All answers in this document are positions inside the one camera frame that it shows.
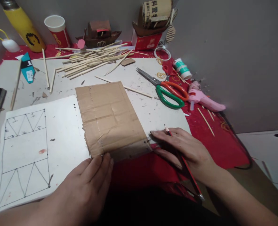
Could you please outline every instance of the pencil sketch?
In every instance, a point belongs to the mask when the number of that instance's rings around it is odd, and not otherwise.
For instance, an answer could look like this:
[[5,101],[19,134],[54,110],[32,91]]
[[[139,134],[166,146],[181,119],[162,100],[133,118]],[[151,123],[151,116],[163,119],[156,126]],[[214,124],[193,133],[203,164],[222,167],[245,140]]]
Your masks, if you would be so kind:
[[50,188],[46,110],[8,118],[4,134],[0,208]]

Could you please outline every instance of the red pencil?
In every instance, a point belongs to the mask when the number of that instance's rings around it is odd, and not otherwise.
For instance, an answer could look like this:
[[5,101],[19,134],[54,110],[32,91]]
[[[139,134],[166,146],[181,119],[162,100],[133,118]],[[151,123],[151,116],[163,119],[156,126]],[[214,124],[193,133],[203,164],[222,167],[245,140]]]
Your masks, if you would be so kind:
[[[168,135],[169,135],[169,136],[172,136],[172,133],[171,133],[170,130],[166,127],[165,124],[164,124],[164,126],[165,126],[165,130],[166,130],[166,132],[168,133]],[[193,175],[191,174],[191,171],[190,171],[190,169],[189,169],[189,166],[188,166],[186,160],[184,159],[184,157],[181,155],[181,153],[180,153],[178,150],[177,150],[177,155],[178,155],[177,158],[179,159],[179,161],[181,162],[181,164],[183,163],[182,165],[185,165],[185,166],[186,166],[186,168],[187,168],[187,170],[188,170],[188,172],[189,172],[189,174],[190,174],[190,176],[191,176],[192,182],[194,183],[194,184],[193,184],[193,187],[194,187],[194,189],[195,189],[195,192],[198,194],[199,198],[200,198],[202,201],[205,201],[205,199],[204,199],[204,197],[203,197],[203,195],[202,195],[202,192],[201,192],[201,190],[199,189],[198,184],[196,183],[196,181],[195,181]]]

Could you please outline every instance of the scissor blade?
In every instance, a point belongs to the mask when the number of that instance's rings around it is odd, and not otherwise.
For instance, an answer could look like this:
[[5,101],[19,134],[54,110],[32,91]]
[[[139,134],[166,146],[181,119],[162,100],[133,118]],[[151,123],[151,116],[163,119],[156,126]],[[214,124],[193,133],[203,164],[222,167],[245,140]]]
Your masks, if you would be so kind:
[[140,68],[137,67],[137,72],[142,75],[144,78],[146,78],[148,81],[150,81],[152,84],[154,84],[155,86],[160,85],[161,82],[154,78],[151,77],[148,73],[146,73],[145,71],[141,70]]

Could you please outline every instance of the bundle of sticks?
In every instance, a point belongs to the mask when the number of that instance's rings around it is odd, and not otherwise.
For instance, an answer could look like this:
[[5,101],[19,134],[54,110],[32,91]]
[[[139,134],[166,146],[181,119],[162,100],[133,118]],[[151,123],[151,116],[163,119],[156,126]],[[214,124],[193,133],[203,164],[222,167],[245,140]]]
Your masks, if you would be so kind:
[[108,45],[97,50],[88,49],[81,51],[80,53],[70,54],[68,55],[70,56],[69,60],[63,61],[64,65],[62,67],[56,68],[56,72],[65,72],[62,75],[63,78],[67,77],[69,79],[74,79],[103,65],[119,59],[125,59],[127,56],[133,55],[133,53],[131,53],[131,51],[129,52],[128,49],[119,49],[121,46],[125,45],[127,45],[127,43],[115,46]]

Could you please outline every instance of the red box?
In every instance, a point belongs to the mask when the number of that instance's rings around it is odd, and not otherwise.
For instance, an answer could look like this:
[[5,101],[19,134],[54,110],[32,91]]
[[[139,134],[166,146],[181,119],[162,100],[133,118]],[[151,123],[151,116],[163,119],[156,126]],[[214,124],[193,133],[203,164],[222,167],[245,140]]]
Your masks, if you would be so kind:
[[155,49],[162,37],[162,33],[139,37],[136,31],[133,31],[132,45],[135,46],[135,50],[147,50]]

